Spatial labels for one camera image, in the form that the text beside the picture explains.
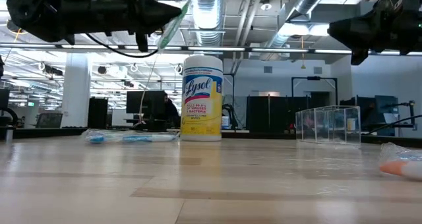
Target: clear plastic container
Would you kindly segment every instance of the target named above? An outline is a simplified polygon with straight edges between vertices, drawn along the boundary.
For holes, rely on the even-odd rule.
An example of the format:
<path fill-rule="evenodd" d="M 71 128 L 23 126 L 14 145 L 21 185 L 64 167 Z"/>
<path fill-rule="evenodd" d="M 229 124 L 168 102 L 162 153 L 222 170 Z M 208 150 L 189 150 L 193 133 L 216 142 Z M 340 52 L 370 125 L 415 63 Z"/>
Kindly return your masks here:
<path fill-rule="evenodd" d="M 306 142 L 361 144 L 359 106 L 327 106 L 296 112 L 296 139 Z"/>

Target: black cabinet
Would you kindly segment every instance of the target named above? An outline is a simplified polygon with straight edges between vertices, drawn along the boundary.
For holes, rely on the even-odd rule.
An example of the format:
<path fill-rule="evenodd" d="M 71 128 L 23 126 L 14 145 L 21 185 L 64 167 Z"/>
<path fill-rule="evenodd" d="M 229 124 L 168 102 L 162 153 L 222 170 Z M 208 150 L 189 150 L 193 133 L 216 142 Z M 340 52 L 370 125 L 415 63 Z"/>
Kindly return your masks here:
<path fill-rule="evenodd" d="M 107 128 L 108 99 L 90 98 L 88 128 Z"/>

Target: plastic wrap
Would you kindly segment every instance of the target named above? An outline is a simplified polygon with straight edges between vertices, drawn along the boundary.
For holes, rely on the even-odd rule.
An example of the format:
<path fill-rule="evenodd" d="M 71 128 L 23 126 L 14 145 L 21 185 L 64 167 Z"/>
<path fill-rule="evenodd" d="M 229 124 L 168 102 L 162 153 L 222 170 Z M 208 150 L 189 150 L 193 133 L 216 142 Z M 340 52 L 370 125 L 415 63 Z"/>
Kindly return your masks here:
<path fill-rule="evenodd" d="M 174 35 L 176 34 L 177 30 L 180 27 L 180 24 L 182 23 L 183 18 L 186 15 L 188 9 L 192 6 L 192 2 L 193 2 L 193 0 L 182 0 L 181 1 L 182 13 L 178 17 L 171 20 L 169 22 L 169 24 L 167 24 L 166 30 L 164 31 L 163 36 L 160 38 L 160 40 L 158 40 L 158 43 L 157 43 L 158 52 L 163 51 L 166 48 L 167 44 L 174 37 Z"/>
<path fill-rule="evenodd" d="M 145 143 L 145 142 L 172 142 L 179 137 L 170 132 L 137 132 L 133 130 L 94 130 L 88 129 L 81 135 L 87 143 L 103 144 L 108 142 Z"/>
<path fill-rule="evenodd" d="M 383 144 L 379 166 L 383 173 L 422 180 L 422 150 L 410 150 L 390 142 Z"/>

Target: black equipment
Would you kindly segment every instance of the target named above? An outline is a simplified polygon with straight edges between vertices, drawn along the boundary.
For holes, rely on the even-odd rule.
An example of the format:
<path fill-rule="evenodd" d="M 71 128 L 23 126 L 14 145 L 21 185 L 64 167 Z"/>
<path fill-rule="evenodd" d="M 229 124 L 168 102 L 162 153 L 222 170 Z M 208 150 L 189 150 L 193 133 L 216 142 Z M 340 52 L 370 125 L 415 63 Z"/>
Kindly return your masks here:
<path fill-rule="evenodd" d="M 148 51 L 147 35 L 181 14 L 155 0 L 7 0 L 7 6 L 18 27 L 44 41 L 73 45 L 75 34 L 128 31 L 141 52 Z"/>
<path fill-rule="evenodd" d="M 88 128 L 107 128 L 108 99 L 90 98 Z"/>
<path fill-rule="evenodd" d="M 0 89 L 0 108 L 7 108 L 9 106 L 9 89 Z"/>
<path fill-rule="evenodd" d="M 287 98 L 248 96 L 247 128 L 250 132 L 283 133 L 289 128 Z"/>
<path fill-rule="evenodd" d="M 414 101 L 398 103 L 394 96 L 375 96 L 366 98 L 356 96 L 349 100 L 341 101 L 340 105 L 357 105 L 361 109 L 361 128 L 363 131 L 378 132 L 379 136 L 395 136 L 394 128 L 412 128 L 417 130 L 414 112 Z M 399 106 L 409 107 L 410 117 L 401 119 L 399 117 Z"/>
<path fill-rule="evenodd" d="M 422 51 L 421 0 L 378 0 L 363 15 L 330 23 L 328 33 L 352 50 L 351 64 L 361 64 L 369 50 Z"/>

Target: computer monitor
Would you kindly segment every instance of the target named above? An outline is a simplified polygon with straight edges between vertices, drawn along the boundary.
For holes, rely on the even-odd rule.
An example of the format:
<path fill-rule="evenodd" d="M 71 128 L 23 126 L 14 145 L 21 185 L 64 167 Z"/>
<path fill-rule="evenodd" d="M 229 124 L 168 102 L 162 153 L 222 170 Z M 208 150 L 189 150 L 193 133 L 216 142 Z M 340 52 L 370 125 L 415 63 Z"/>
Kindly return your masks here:
<path fill-rule="evenodd" d="M 126 113 L 139 114 L 140 101 L 144 91 L 127 92 Z M 142 113 L 157 118 L 166 113 L 164 91 L 147 91 L 145 92 L 144 101 L 142 102 Z"/>

